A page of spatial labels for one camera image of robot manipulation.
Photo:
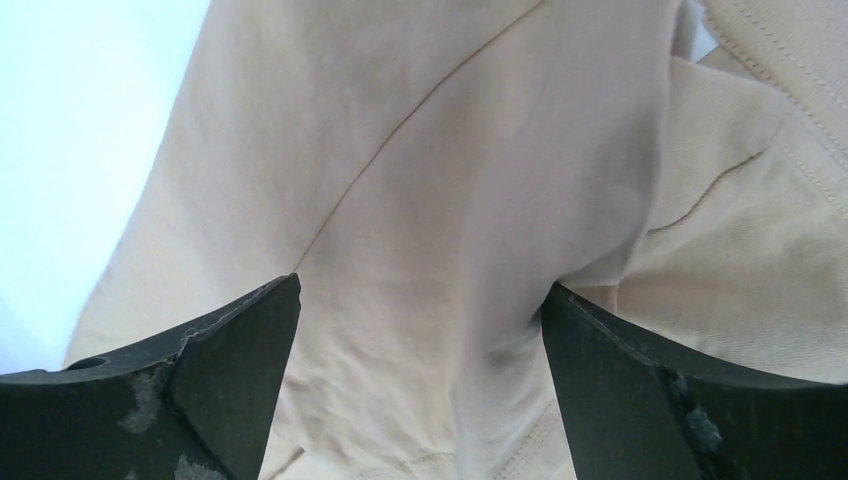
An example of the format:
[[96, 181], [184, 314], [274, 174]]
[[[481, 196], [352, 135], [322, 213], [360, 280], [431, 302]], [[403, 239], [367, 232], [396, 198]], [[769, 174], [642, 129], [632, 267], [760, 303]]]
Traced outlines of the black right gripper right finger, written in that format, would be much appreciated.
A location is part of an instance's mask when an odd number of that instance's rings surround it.
[[580, 479], [843, 479], [847, 389], [730, 363], [562, 286], [541, 309]]

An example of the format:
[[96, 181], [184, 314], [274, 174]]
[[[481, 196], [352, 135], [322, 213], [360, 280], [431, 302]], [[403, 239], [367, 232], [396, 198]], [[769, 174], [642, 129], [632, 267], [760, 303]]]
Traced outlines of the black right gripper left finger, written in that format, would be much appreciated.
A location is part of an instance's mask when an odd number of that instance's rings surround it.
[[300, 313], [283, 276], [194, 320], [1, 378], [5, 479], [255, 479]]

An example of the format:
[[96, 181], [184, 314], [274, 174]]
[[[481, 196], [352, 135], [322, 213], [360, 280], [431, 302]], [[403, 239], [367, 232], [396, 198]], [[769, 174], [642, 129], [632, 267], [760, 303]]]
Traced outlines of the beige t shirt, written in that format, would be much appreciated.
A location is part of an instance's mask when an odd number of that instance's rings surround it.
[[67, 361], [288, 273], [266, 479], [569, 479], [554, 284], [847, 378], [843, 1], [213, 1]]

